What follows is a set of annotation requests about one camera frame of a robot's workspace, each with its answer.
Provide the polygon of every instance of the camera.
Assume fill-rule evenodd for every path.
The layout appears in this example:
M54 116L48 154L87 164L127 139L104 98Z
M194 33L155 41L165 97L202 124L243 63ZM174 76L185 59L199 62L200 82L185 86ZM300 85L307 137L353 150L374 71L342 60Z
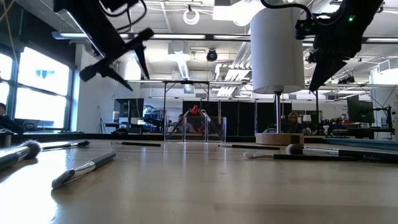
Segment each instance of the camera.
M217 60L217 53L215 49L210 49L209 52L207 53L207 57L206 57L208 62L214 62L215 60Z

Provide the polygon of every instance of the red object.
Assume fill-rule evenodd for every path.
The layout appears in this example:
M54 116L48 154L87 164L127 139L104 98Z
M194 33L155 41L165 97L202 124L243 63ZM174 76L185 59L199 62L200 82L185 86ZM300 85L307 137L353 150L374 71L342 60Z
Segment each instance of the red object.
M193 114L198 114L198 105L193 106L190 112Z

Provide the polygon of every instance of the woman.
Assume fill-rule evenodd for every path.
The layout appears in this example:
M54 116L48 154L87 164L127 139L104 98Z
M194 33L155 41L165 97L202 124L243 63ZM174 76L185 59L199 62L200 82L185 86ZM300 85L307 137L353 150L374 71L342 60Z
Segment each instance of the woman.
M305 127L297 121L297 117L297 113L294 112L288 115L287 121L289 124L287 126L287 133L305 134Z

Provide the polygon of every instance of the wooden base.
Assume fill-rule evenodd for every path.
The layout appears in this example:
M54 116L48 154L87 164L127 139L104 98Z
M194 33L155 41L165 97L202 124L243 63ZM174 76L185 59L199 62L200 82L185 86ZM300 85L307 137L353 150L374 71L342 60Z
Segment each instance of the wooden base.
M303 144L303 134L276 134L276 133L257 133L257 144L266 144L274 146L288 146L289 144Z

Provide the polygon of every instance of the computer monitor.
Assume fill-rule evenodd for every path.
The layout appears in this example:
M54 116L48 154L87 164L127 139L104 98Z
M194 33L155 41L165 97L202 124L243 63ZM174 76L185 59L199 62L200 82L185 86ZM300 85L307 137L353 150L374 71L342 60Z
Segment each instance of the computer monitor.
M144 117L144 99L115 99L114 110L119 111L120 118L141 118Z
M373 103L359 100L347 100L348 119L351 122L374 123Z

